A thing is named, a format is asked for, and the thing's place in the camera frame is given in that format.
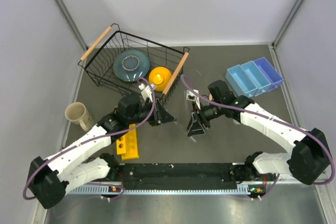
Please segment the black wire basket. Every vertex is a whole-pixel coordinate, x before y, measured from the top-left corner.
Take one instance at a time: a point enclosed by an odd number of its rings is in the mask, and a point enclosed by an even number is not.
[[[103,38],[114,29],[115,32],[104,42],[104,44],[88,58],[88,62],[84,60],[95,50],[97,45]],[[150,59],[150,70],[144,77],[148,79],[149,73],[156,67],[168,68],[172,73],[172,78],[162,92],[155,91],[155,96],[164,106],[172,95],[177,83],[183,73],[183,65],[188,57],[189,48],[184,47],[183,51],[156,43],[154,41],[126,33],[120,30],[118,24],[109,26],[96,42],[81,57],[78,65],[83,67],[85,72],[94,81],[97,86],[108,87],[123,95],[125,92],[136,92],[141,97],[141,91],[137,82],[125,82],[117,78],[113,72],[113,62],[115,58],[122,52],[137,49],[148,54]]]

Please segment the white wall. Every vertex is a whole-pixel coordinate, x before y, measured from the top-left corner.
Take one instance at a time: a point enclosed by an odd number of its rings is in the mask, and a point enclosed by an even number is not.
[[[273,42],[296,0],[64,0],[87,44],[111,23],[164,43]]]
[[[0,0],[0,216],[28,223],[30,161],[59,150],[82,49],[54,0]]]
[[[336,4],[305,0],[280,43],[285,78],[307,129],[324,131],[336,156]]]

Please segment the ceramic mug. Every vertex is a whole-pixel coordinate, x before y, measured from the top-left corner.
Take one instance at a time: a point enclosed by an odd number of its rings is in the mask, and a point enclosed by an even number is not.
[[[86,132],[88,132],[95,124],[91,114],[81,102],[74,102],[70,104],[65,109],[65,117],[70,122],[80,125]]]

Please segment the blue storage bin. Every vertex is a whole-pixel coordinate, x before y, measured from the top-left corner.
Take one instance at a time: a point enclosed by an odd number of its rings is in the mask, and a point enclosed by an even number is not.
[[[238,95],[253,97],[257,91],[257,87],[253,84],[240,65],[229,68],[226,71],[225,78]]]
[[[266,78],[266,76],[264,76],[262,71],[253,61],[242,64],[241,67],[258,89],[254,95],[255,97],[268,91],[271,86],[271,82]]]
[[[265,57],[255,60],[254,63],[258,66],[264,76],[271,82],[271,86],[267,92],[280,87],[283,82],[283,78]]]

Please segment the gray table surface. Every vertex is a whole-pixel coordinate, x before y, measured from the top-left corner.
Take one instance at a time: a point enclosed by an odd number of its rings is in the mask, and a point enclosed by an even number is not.
[[[184,73],[194,82],[201,94],[209,94],[207,86],[216,80],[225,80],[226,69],[250,60],[266,57],[272,61],[268,46],[198,46],[191,47]],[[185,128],[190,119],[191,104],[185,106],[185,88],[179,82],[165,108],[177,118],[177,123],[151,127],[148,124],[137,129],[140,158],[128,163],[222,163],[243,162],[256,152],[282,152],[283,149],[261,133],[236,125],[224,116],[211,121],[206,135],[193,142],[186,136]],[[121,94],[106,87],[97,87],[84,73],[77,101],[84,103],[95,120],[113,111]],[[281,89],[255,97],[264,109],[285,121],[290,121]],[[78,125],[72,124],[67,145],[84,134]],[[115,144],[99,151],[116,155]]]
[[[184,72],[190,76],[202,94],[208,94],[207,85],[225,79],[226,69],[237,64],[266,57],[271,61],[267,46],[212,46],[191,47]],[[187,125],[184,106],[184,87],[180,82],[166,108],[179,124],[162,127],[145,125],[138,129],[139,159],[129,163],[219,163],[243,162],[255,151],[282,152],[282,148],[257,131],[236,125],[221,117],[212,120],[212,128],[194,143],[186,137]],[[78,101],[83,102],[98,120],[117,105],[121,95],[104,87],[96,87],[84,74]],[[281,89],[255,98],[264,109],[285,121],[290,121]],[[84,134],[77,125],[71,125],[67,145]],[[115,144],[96,153],[116,154]],[[86,195],[68,195],[55,207],[55,219],[48,211],[48,224],[87,223],[326,223],[317,192],[313,186],[277,185],[275,190],[259,202],[238,199],[237,196],[123,196],[107,203],[89,199]]]

